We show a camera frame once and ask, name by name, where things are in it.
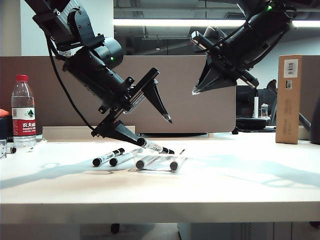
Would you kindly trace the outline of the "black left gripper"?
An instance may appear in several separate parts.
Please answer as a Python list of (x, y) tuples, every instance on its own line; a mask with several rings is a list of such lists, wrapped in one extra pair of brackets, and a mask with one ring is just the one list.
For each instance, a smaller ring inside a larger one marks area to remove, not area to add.
[(93, 137), (112, 138), (139, 146), (138, 136), (129, 130), (119, 115), (133, 107), (135, 98), (144, 95), (169, 123), (172, 118), (167, 112), (159, 94), (155, 79), (159, 74), (156, 68), (135, 85), (132, 77), (122, 79), (106, 63), (87, 47), (82, 47), (71, 57), (64, 60), (64, 72), (72, 74), (86, 89), (102, 100), (98, 111), (109, 114), (91, 132)]

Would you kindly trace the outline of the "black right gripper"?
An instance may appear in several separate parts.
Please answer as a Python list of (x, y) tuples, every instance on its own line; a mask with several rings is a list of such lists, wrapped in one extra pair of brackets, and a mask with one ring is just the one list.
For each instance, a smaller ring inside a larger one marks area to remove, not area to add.
[(285, 11), (262, 11), (228, 36), (212, 27), (208, 27), (205, 34), (194, 31), (191, 41), (206, 53), (206, 62), (192, 94), (234, 87), (238, 79), (256, 88), (259, 81), (250, 74), (250, 69), (292, 27), (292, 18)]

